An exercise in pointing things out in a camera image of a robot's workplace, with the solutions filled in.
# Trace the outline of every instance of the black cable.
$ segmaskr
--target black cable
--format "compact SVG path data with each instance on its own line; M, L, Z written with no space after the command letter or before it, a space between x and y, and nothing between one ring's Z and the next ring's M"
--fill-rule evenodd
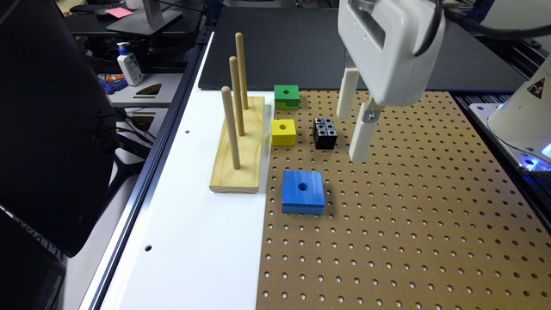
M130 126L130 128L132 128L132 129L134 129L134 130L137 130L136 128L134 128L134 126L130 125L130 123L129 123L127 120L123 120L123 121L126 122L126 124L127 124L128 126ZM142 130L142 131L143 131L144 133L149 134L149 135L152 136L154 139L156 139L156 137L155 137L154 135L152 135L149 131L147 131L147 130Z
M205 14L205 12L203 12L203 11L201 11L201 10L198 10L198 9L192 9L192 8L184 7L184 6L182 6L182 5L176 5L176 3L167 3L167 2L161 1L161 0L155 0L155 1L157 1L158 3L164 3L164 4L168 4L168 5L170 5L170 6L175 6L175 7L182 8L182 9L193 10L193 11L195 11L195 12L199 12L199 13L203 14L205 17L208 18L207 14Z
M440 21L442 20L443 12L443 0L435 0L434 15L432 16L432 21L430 22L429 30L427 31L426 36L424 37L423 44L419 50L415 53L415 57L423 55L429 47L432 45L438 29L440 28Z
M445 9L446 18L469 31L476 31L496 40L522 40L551 34L551 25L523 30L494 29L480 25L467 14L457 9Z
M125 120L124 117L120 117L119 115L99 115L99 117L101 117L101 118L105 118L105 117L116 117L116 118L120 119L121 121L124 121L124 122L131 128L131 129L125 129L124 131L128 131L128 132L130 132L130 133L134 133L134 134L136 134L136 135L138 136L138 138L140 138L140 139L143 140L144 142L147 142L147 143L149 143L149 144L151 144L151 145L153 144L153 142L151 142L151 141L150 141L146 136L144 136L143 134L139 133L139 132L137 131L136 128L134 128L127 120ZM152 135L149 131L146 131L146 130L142 130L142 131L143 131L144 133L149 134L149 135L150 135L152 138L154 138L154 139L157 138L157 137L155 137L154 135Z
M135 134L140 140L143 140L144 142L149 143L150 145L153 145L153 142L151 142L145 135L138 133L136 130L133 129L127 129L123 127L115 127L116 130L127 132L127 133L133 133Z

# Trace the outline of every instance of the black block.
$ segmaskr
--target black block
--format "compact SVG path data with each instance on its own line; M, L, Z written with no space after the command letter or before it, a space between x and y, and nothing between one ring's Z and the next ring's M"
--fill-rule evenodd
M333 149L337 142L337 129L333 119L317 118L314 120L313 141L316 149Z

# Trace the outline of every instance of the black mat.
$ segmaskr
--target black mat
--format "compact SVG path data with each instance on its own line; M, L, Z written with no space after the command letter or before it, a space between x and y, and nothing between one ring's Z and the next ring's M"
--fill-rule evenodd
M301 90L338 90L344 72L344 44L336 9L224 8L199 87L231 86L228 59L243 33L249 90L276 84ZM515 91L523 76L455 24L451 24L428 90ZM361 81L358 85L365 90Z

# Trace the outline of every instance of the wooden base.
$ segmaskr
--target wooden base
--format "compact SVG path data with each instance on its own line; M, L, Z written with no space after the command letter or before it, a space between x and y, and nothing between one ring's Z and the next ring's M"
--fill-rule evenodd
M249 108L243 111L245 136L238 136L241 168L233 169L232 152L226 121L222 127L216 152L210 190L214 193L255 194L260 178L260 153L264 120L264 97L249 97Z

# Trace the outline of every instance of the wooden peg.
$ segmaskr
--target wooden peg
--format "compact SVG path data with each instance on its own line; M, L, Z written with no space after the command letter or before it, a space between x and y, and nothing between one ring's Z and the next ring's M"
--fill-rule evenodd
M233 119L232 91L229 87L222 87L222 102L224 103L224 113L226 114L227 135L230 140L230 149L232 150L233 169L241 168L239 162L238 136L235 133L235 120Z
M245 135L245 124L243 122L243 109L241 107L241 89L239 87L238 59L230 57L230 73L232 74L233 99L235 101L235 120L238 125L238 135Z
M241 102L243 109L249 108L249 97L247 95L247 73L245 71L245 48L243 46L243 35L235 34L235 47L238 52L239 82L241 85Z

